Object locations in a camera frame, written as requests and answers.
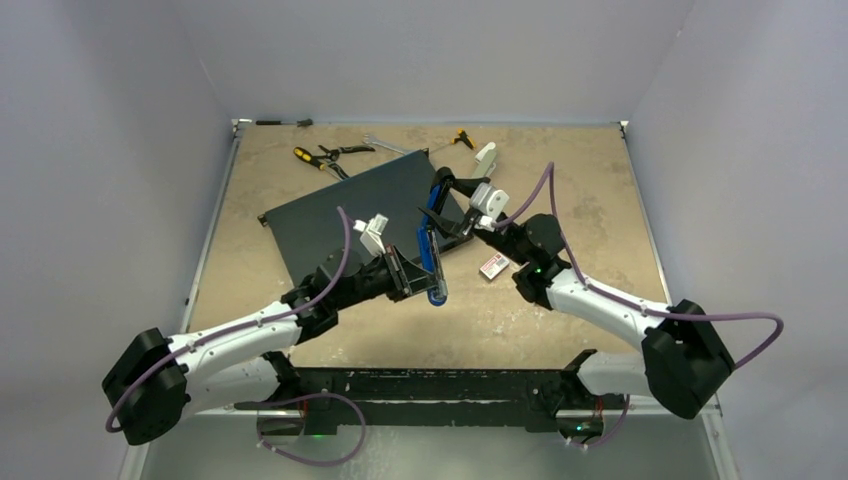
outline blue handle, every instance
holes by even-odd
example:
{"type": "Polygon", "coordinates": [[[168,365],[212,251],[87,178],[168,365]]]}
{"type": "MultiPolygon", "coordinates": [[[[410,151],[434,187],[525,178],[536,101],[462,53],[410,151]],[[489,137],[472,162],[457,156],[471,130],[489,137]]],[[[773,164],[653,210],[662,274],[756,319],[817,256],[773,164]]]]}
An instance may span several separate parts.
{"type": "MultiPolygon", "coordinates": [[[[439,197],[439,185],[430,190],[430,198],[427,200],[427,208],[432,209],[436,204],[436,199],[439,197]]],[[[427,235],[427,223],[429,218],[424,215],[421,220],[421,226],[418,227],[418,253],[421,255],[421,268],[433,273],[435,270],[435,262],[433,260],[432,247],[439,248],[438,245],[430,245],[430,238],[427,235]]],[[[443,295],[438,287],[433,287],[427,290],[427,299],[430,305],[441,307],[448,301],[447,295],[443,295]]]]}

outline floor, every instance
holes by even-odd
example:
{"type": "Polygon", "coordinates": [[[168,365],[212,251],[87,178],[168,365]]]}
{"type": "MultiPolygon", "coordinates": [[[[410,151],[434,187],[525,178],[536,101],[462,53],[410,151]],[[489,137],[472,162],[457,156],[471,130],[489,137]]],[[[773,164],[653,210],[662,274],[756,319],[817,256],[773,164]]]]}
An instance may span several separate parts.
{"type": "MultiPolygon", "coordinates": [[[[664,299],[637,189],[616,127],[465,126],[478,147],[498,145],[492,183],[509,193],[513,211],[529,195],[546,163],[556,165],[557,205],[581,267],[635,295],[664,299]]],[[[360,144],[365,133],[406,148],[435,148],[455,136],[450,126],[250,126],[235,161],[191,319],[202,330],[257,311],[293,287],[271,231],[257,215],[332,184],[329,174],[292,154],[360,144]]],[[[396,158],[383,148],[343,158],[354,175],[396,158]]],[[[452,145],[434,152],[438,168],[458,176],[474,170],[474,152],[452,145]]],[[[548,212],[547,189],[525,213],[548,212]]],[[[422,192],[422,202],[427,192],[422,192]]],[[[460,200],[465,208],[467,202],[460,200]]],[[[399,304],[378,298],[344,310],[339,325],[295,347],[301,366],[561,368],[585,348],[626,352],[618,338],[578,318],[527,304],[509,271],[493,282],[478,268],[494,251],[472,242],[443,257],[450,300],[441,308],[424,296],[399,304]]]]}

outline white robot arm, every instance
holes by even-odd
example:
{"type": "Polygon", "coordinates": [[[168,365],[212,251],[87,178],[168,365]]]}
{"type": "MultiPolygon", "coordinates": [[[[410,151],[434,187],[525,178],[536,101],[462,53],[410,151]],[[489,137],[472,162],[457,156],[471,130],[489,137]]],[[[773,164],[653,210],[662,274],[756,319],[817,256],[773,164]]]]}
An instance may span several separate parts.
{"type": "MultiPolygon", "coordinates": [[[[504,224],[502,210],[509,196],[487,182],[458,180],[440,170],[428,208],[422,209],[431,227],[426,234],[419,232],[423,267],[392,245],[382,245],[379,225],[386,219],[377,216],[368,225],[358,222],[373,255],[367,263],[350,249],[350,258],[340,249],[279,302],[254,314],[169,338],[158,329],[139,334],[102,384],[128,443],[149,442],[199,411],[318,392],[344,395],[362,406],[370,423],[391,425],[465,421],[552,431],[560,409],[578,409],[587,401],[591,406],[593,399],[609,394],[652,396],[672,413],[694,418],[729,377],[734,363],[709,323],[678,323],[662,312],[691,315],[703,310],[688,301],[670,307],[636,298],[582,275],[559,258],[566,245],[554,216],[539,214],[521,224],[504,224]],[[461,222],[438,214],[451,189],[471,198],[461,222]],[[400,301],[437,292],[428,295],[431,303],[444,303],[447,289],[433,248],[433,230],[445,237],[480,238],[523,265],[513,280],[525,300],[583,318],[622,338],[636,352],[587,350],[562,371],[440,372],[295,369],[277,352],[323,334],[338,323],[342,309],[379,295],[400,301]]],[[[329,405],[310,409],[310,415],[323,418],[317,426],[307,425],[313,433],[352,418],[349,411],[339,413],[329,405]]]]}

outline small box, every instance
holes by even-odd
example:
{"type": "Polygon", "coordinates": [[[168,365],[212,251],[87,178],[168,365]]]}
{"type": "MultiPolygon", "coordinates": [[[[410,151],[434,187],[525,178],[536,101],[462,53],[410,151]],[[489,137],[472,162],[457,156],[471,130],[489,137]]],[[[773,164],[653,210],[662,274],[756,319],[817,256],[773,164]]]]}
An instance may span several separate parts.
{"type": "Polygon", "coordinates": [[[487,279],[494,280],[499,273],[504,271],[507,265],[509,265],[509,259],[500,253],[496,253],[494,257],[480,267],[480,273],[487,279]]]}

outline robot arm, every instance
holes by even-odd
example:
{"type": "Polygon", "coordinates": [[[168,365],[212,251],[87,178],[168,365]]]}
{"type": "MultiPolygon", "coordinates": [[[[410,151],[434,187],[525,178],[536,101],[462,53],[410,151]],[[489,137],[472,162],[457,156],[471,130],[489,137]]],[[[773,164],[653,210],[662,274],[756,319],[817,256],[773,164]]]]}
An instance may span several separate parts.
{"type": "MultiPolygon", "coordinates": [[[[460,397],[449,399],[448,403],[425,401],[398,408],[428,409],[428,412],[432,408],[438,410],[437,416],[445,415],[444,418],[450,419],[455,418],[451,409],[474,408],[485,411],[484,416],[475,417],[478,421],[483,418],[488,419],[487,422],[500,422],[498,415],[504,414],[510,415],[509,422],[523,423],[528,429],[542,428],[543,424],[544,428],[552,428],[562,401],[582,401],[614,393],[652,396],[672,413],[694,418],[728,378],[734,363],[709,323],[677,322],[664,318],[661,313],[698,315],[703,314],[703,310],[686,300],[673,307],[646,301],[581,276],[569,262],[559,258],[566,244],[553,215],[539,214],[520,224],[499,226],[498,222],[507,218],[503,208],[509,196],[488,182],[488,178],[460,180],[448,169],[439,170],[431,187],[429,208],[422,209],[427,219],[418,232],[423,267],[407,260],[391,245],[382,244],[380,233],[386,219],[377,216],[368,224],[357,222],[362,243],[373,256],[367,263],[350,249],[348,261],[344,263],[343,250],[337,250],[300,286],[283,295],[279,302],[254,314],[201,332],[165,338],[158,329],[152,329],[136,336],[102,384],[128,443],[147,443],[199,411],[308,393],[309,390],[301,388],[298,372],[275,350],[323,334],[338,324],[339,311],[347,307],[379,295],[397,302],[423,292],[428,293],[434,305],[444,303],[447,288],[435,248],[434,230],[445,237],[478,237],[523,265],[512,278],[525,300],[584,318],[624,339],[637,353],[611,355],[586,350],[561,372],[536,372],[532,380],[525,379],[518,387],[501,390],[498,383],[497,387],[468,393],[469,388],[463,385],[457,390],[462,392],[460,397]],[[460,222],[451,222],[438,214],[451,189],[471,199],[471,208],[460,222]],[[337,282],[330,288],[335,275],[338,275],[337,282]],[[622,299],[637,308],[622,305],[622,299]],[[544,385],[527,387],[528,381],[537,382],[542,378],[546,379],[544,385]],[[496,391],[502,391],[506,398],[489,403],[493,399],[488,396],[497,396],[493,393],[496,391]],[[551,402],[542,398],[544,392],[547,392],[545,399],[551,402]],[[474,403],[480,395],[485,395],[480,399],[484,403],[474,403]],[[524,422],[528,421],[534,426],[527,427],[524,422]]],[[[388,382],[385,394],[396,402],[398,389],[415,388],[409,382],[432,380],[435,383],[426,383],[414,396],[436,400],[443,398],[439,397],[439,391],[457,388],[451,383],[455,378],[477,383],[502,381],[500,377],[494,378],[498,372],[488,373],[478,378],[473,371],[457,371],[445,378],[433,379],[433,372],[429,371],[389,372],[388,375],[379,371],[366,372],[364,383],[356,384],[349,395],[358,395],[360,400],[371,398],[373,402],[373,397],[383,392],[379,388],[375,391],[375,386],[388,382]],[[399,386],[394,382],[401,377],[418,380],[408,380],[404,386],[399,386]]],[[[501,373],[509,378],[525,375],[518,371],[501,373]]],[[[319,375],[328,378],[335,374],[319,375]]],[[[360,376],[351,371],[345,376],[345,383],[356,383],[360,376]]],[[[394,404],[385,404],[382,400],[369,405],[395,408],[394,404]]],[[[386,415],[380,414],[372,421],[394,421],[395,417],[390,419],[386,415]]],[[[409,414],[401,416],[407,419],[404,421],[418,418],[409,414]]],[[[441,421],[441,417],[434,418],[421,417],[421,421],[441,421]]]]}
{"type": "MultiPolygon", "coordinates": [[[[449,170],[440,182],[465,182],[449,170]]],[[[433,228],[446,237],[474,235],[510,260],[523,265],[513,274],[516,288],[528,302],[583,318],[630,344],[638,353],[612,355],[587,350],[572,366],[591,395],[608,393],[654,397],[670,412],[694,418],[734,370],[734,361],[707,322],[678,322],[651,312],[703,315],[697,304],[676,306],[648,301],[583,275],[559,258],[566,244],[556,217],[538,214],[524,223],[496,228],[507,217],[509,196],[479,179],[457,189],[470,197],[461,222],[422,209],[433,228]]]]}
{"type": "Polygon", "coordinates": [[[137,335],[102,384],[113,407],[126,396],[118,405],[117,419],[128,443],[147,443],[203,410],[271,397],[281,383],[277,371],[281,360],[275,350],[323,334],[338,324],[344,308],[379,295],[398,302],[437,287],[440,270],[424,270],[392,245],[383,245],[380,234],[385,222],[379,215],[368,224],[357,222],[362,243],[373,258],[363,263],[349,251],[337,283],[311,308],[286,316],[328,288],[342,268],[341,249],[299,287],[253,314],[168,338],[158,329],[137,335]],[[150,376],[134,387],[147,373],[150,376]]]}

